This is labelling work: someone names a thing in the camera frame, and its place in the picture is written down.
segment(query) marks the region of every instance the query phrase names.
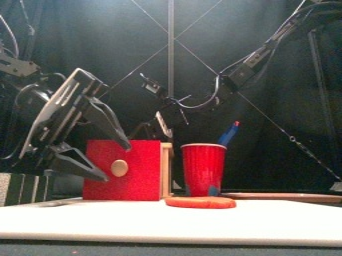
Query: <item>blue marker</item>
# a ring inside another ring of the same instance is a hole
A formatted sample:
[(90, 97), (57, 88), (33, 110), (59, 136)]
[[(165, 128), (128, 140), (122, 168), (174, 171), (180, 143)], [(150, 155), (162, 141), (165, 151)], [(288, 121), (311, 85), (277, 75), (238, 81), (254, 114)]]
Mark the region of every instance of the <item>blue marker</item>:
[(221, 146), (226, 147), (226, 145), (228, 145), (233, 135), (237, 132), (238, 124), (240, 124), (238, 121), (233, 122), (233, 124), (229, 127), (229, 129), (220, 135), (217, 144), (220, 144)]

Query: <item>black background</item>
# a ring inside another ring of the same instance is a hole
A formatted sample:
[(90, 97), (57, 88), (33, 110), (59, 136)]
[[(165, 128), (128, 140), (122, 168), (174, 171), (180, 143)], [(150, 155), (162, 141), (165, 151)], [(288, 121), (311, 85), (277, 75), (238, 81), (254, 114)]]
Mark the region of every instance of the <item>black background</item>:
[[(160, 108), (160, 101), (141, 88), (138, 73), (165, 87), (168, 83), (168, 1), (41, 2), (42, 14), (30, 59), (43, 72), (59, 72), (65, 76), (79, 67), (112, 87), (101, 101), (113, 109), (125, 134), (129, 134), (138, 123), (153, 118)], [(174, 0), (174, 37), (206, 65), (174, 41), (174, 98), (190, 94), (200, 99), (210, 93), (214, 74), (208, 67), (217, 73), (254, 51), (300, 2)], [(39, 1), (23, 3), (31, 21)], [(3, 1), (0, 8), (22, 54), (29, 36), (18, 1)], [(319, 28), (317, 32), (327, 82), (323, 96), (328, 98), (328, 106), (321, 106), (305, 35), (276, 51), (257, 84), (241, 89), (240, 93), (342, 175), (340, 21)], [(50, 87), (55, 89), (57, 86), (58, 81), (51, 81)], [(332, 137), (324, 121), (327, 110), (333, 124)], [(180, 186), (180, 145), (214, 142), (225, 128), (238, 120), (240, 129), (225, 155), (224, 188), (323, 191), (331, 187), (332, 176), (236, 93), (213, 112), (193, 113), (186, 117), (189, 125), (177, 126), (173, 131), (173, 178)], [(74, 128), (67, 140), (83, 150), (86, 139), (100, 136), (88, 125)], [(337, 150), (331, 150), (331, 145), (336, 145)]]

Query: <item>red plastic cup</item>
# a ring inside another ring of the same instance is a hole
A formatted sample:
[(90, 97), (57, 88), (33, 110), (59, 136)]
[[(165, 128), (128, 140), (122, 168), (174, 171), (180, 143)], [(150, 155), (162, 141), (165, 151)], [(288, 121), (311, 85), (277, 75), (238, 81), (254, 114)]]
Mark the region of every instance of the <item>red plastic cup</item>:
[(226, 148), (208, 143), (185, 144), (180, 148), (186, 196), (217, 196)]

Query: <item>wire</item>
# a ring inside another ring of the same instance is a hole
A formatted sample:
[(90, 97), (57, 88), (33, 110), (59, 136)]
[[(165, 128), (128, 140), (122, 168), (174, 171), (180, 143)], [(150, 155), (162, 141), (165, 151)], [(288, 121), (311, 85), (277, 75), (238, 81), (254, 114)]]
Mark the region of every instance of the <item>wire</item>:
[(218, 76), (216, 76), (216, 82), (214, 82), (214, 91), (213, 93), (210, 94), (210, 97), (208, 98), (208, 100), (202, 103), (200, 103), (198, 105), (196, 106), (185, 106), (180, 103), (180, 100), (174, 100), (174, 99), (170, 99), (182, 109), (197, 109), (197, 108), (202, 108), (205, 107), (210, 101), (216, 98), (216, 95), (217, 95), (217, 91), (218, 91)]
[(1, 23), (2, 23), (2, 25), (5, 27), (5, 29), (6, 29), (6, 32), (7, 32), (9, 36), (10, 36), (11, 43), (13, 43), (13, 53), (14, 53), (13, 56), (17, 59), (17, 57), (18, 57), (18, 47), (17, 47), (17, 42), (15, 42), (14, 34), (13, 34), (9, 26), (6, 25), (6, 22), (5, 22), (5, 20), (3, 20), (1, 15), (0, 15), (0, 21), (1, 21)]

